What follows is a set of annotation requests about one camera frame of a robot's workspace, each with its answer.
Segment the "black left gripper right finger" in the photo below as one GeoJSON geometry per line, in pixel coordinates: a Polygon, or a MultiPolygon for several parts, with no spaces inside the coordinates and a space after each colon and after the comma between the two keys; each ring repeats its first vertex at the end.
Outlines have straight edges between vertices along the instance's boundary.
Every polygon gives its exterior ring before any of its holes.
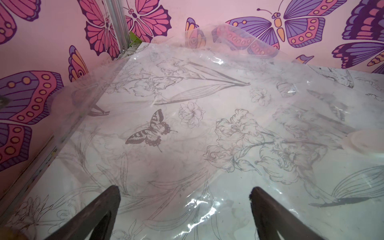
{"type": "Polygon", "coordinates": [[[249,198],[260,240],[322,239],[262,188],[254,187],[249,198]]]}

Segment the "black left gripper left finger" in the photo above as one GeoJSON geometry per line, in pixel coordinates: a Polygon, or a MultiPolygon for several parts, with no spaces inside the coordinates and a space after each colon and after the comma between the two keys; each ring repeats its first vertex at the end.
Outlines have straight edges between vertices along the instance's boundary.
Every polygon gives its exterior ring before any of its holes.
{"type": "Polygon", "coordinates": [[[47,240],[109,240],[112,236],[121,194],[110,186],[47,240]]]}

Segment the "clear plastic vacuum bag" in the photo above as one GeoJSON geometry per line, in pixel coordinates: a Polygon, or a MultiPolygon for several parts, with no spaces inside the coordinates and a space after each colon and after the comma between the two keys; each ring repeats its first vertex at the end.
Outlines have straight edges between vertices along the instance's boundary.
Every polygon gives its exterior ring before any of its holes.
{"type": "Polygon", "coordinates": [[[227,25],[109,64],[91,110],[4,225],[47,240],[110,186],[109,240],[260,240],[260,187],[322,240],[384,237],[384,158],[342,146],[384,130],[384,77],[311,66],[227,25]]]}

